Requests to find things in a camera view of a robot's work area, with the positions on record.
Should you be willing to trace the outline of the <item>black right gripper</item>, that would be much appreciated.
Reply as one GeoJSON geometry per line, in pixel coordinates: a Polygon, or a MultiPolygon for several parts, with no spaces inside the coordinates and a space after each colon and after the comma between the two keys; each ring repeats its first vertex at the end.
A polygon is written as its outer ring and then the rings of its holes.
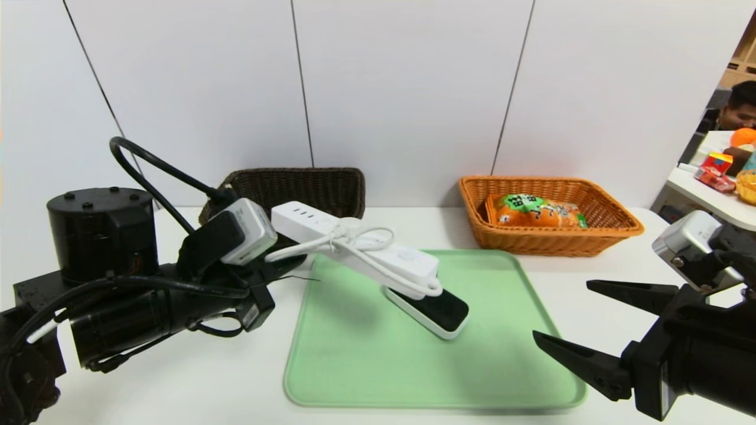
{"type": "Polygon", "coordinates": [[[681,395],[754,416],[754,301],[722,308],[685,285],[589,280],[588,290],[658,316],[619,357],[532,331],[535,344],[611,401],[662,421],[681,395]]]}

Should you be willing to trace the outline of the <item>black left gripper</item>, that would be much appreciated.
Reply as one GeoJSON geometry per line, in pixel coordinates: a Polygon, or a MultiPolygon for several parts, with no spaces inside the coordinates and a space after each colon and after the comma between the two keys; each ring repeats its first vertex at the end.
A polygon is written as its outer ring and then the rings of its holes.
{"type": "Polygon", "coordinates": [[[307,254],[299,254],[285,259],[268,261],[275,252],[292,247],[294,244],[275,244],[265,250],[262,261],[251,261],[245,266],[229,266],[216,263],[200,277],[192,280],[205,286],[224,289],[248,290],[241,298],[226,298],[184,291],[170,290],[168,311],[170,312],[170,335],[181,331],[201,332],[211,336],[239,336],[243,332],[256,330],[267,320],[275,309],[275,301],[268,290],[268,282],[284,277],[305,263],[307,254]],[[206,325],[206,321],[221,318],[234,319],[238,327],[219,330],[206,325]]]}

